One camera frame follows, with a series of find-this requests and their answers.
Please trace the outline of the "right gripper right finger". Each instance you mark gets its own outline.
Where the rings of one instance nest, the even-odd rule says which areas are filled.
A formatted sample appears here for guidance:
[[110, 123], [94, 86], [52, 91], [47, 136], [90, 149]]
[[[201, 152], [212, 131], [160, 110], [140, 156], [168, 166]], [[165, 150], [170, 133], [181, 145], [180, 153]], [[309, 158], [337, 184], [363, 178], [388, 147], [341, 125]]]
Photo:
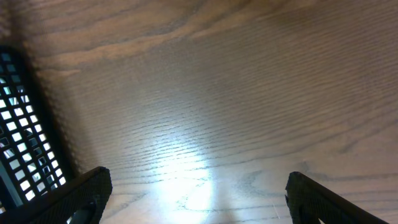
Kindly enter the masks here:
[[285, 190], [285, 200], [294, 224], [385, 222], [300, 172], [289, 174]]

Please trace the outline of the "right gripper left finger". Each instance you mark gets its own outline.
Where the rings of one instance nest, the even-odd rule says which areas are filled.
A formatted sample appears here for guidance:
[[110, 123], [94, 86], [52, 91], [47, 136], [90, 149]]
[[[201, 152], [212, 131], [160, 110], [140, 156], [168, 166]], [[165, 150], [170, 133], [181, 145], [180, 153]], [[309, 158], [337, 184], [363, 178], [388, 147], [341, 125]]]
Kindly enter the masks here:
[[96, 167], [33, 201], [6, 211], [1, 223], [99, 223], [112, 193], [109, 169]]

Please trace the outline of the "black plastic basket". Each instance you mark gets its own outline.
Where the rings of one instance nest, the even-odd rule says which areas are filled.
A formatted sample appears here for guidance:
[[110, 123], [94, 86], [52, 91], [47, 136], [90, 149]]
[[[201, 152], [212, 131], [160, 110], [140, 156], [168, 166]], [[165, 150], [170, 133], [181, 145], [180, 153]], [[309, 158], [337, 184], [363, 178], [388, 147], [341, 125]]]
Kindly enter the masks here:
[[1, 46], [1, 206], [20, 207], [75, 174], [27, 59]]

